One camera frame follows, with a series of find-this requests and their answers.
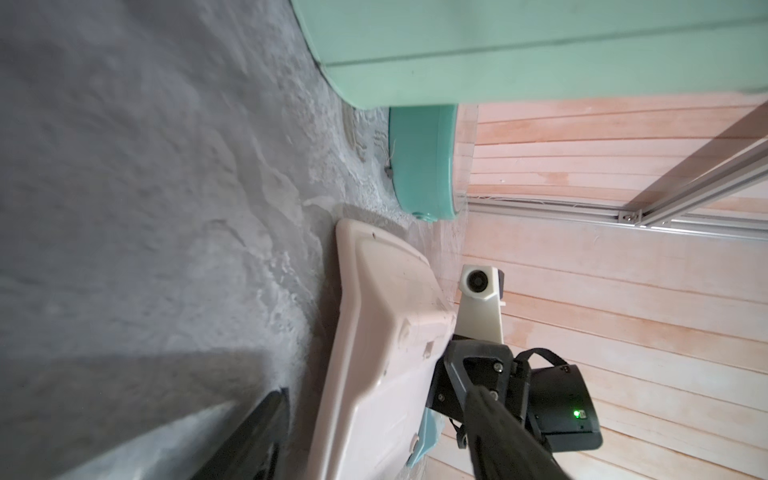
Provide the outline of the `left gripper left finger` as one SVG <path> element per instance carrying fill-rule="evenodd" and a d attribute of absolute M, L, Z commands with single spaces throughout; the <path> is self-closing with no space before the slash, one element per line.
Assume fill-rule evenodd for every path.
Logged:
<path fill-rule="evenodd" d="M 192 479 L 281 479 L 289 426 L 288 389 L 269 392 Z"/>

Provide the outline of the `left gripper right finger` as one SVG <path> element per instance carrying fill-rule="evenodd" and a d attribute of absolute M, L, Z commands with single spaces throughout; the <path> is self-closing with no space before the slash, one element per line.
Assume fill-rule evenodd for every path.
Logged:
<path fill-rule="evenodd" d="M 569 479 L 487 388 L 469 388 L 464 426 L 476 479 Z"/>

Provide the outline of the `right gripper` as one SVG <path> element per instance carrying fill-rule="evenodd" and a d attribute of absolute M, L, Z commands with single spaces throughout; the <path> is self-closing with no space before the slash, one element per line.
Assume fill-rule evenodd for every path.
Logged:
<path fill-rule="evenodd" d="M 593 451 L 603 444 L 599 418 L 574 364 L 533 348 L 516 355 L 498 343 L 453 338 L 438 360 L 426 407 L 463 420 L 472 386 L 485 387 L 551 453 Z"/>

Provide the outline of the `pink calculator back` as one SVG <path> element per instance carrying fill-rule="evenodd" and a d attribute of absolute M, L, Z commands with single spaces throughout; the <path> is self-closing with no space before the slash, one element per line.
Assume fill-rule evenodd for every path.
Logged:
<path fill-rule="evenodd" d="M 427 258 L 359 220 L 335 228 L 340 315 L 309 479 L 393 479 L 406 466 L 456 314 Z"/>

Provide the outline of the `green pen cup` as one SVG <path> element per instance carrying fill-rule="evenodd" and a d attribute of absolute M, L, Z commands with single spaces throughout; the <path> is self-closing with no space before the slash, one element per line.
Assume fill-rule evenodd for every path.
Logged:
<path fill-rule="evenodd" d="M 333 89 L 368 109 L 760 92 L 763 1 L 296 1 Z"/>

